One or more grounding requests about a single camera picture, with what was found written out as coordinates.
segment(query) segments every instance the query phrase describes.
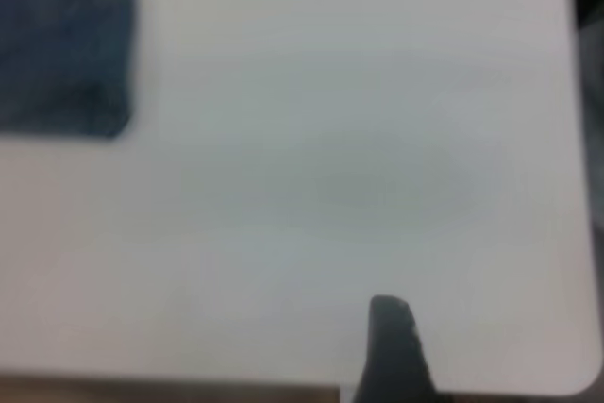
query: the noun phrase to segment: dark blue cloth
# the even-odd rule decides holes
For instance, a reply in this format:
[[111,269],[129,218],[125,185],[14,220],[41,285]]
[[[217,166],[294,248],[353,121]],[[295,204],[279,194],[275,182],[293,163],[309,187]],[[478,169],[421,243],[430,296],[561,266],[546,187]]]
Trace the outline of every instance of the dark blue cloth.
[[114,137],[133,0],[0,0],[0,132]]

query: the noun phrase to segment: white surface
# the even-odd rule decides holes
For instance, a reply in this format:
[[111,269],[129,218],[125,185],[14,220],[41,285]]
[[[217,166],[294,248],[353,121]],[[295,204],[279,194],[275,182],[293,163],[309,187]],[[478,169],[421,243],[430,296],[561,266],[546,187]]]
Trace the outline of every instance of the white surface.
[[600,366],[566,0],[142,0],[117,143],[0,143],[0,365],[448,391]]
[[341,386],[340,403],[352,403],[356,391],[357,389],[352,386]]

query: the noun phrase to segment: white tabletop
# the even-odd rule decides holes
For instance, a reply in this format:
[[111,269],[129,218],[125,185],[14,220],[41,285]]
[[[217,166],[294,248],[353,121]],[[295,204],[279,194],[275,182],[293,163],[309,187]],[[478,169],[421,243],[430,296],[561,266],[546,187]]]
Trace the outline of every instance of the white tabletop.
[[0,367],[355,383],[374,294],[441,390],[601,353],[568,0],[141,0],[115,143],[0,142]]

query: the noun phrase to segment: blue fabric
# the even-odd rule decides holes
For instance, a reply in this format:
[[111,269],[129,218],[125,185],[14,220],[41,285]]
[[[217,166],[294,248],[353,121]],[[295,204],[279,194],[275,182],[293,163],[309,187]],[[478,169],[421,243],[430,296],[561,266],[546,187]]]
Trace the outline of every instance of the blue fabric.
[[115,137],[133,0],[0,0],[0,132]]

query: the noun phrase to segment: white table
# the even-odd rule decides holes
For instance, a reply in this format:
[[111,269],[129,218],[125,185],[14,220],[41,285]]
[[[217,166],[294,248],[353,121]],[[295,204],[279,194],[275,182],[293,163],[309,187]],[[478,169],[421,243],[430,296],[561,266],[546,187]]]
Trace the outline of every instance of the white table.
[[142,0],[115,143],[0,142],[0,367],[445,391],[601,362],[567,0]]

